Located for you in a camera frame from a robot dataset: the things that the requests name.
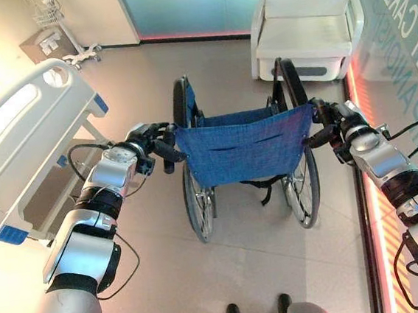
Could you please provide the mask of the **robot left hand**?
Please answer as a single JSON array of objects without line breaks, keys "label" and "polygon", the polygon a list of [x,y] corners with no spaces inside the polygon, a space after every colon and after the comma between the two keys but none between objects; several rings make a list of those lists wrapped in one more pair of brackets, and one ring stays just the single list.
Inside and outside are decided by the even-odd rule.
[{"label": "robot left hand", "polygon": [[167,122],[143,124],[138,123],[127,134],[125,143],[133,147],[138,156],[147,157],[155,153],[164,160],[177,162],[179,154],[174,149],[175,135],[173,128]]}]

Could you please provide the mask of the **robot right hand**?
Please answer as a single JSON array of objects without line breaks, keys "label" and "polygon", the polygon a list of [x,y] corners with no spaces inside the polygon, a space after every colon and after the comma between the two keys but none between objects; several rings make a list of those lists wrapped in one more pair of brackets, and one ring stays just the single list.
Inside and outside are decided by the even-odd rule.
[{"label": "robot right hand", "polygon": [[315,97],[309,103],[316,108],[314,123],[323,125],[323,129],[311,137],[309,145],[312,148],[326,143],[333,149],[339,148],[346,142],[346,134],[352,128],[366,124],[362,115],[350,110],[345,104],[326,102]]}]

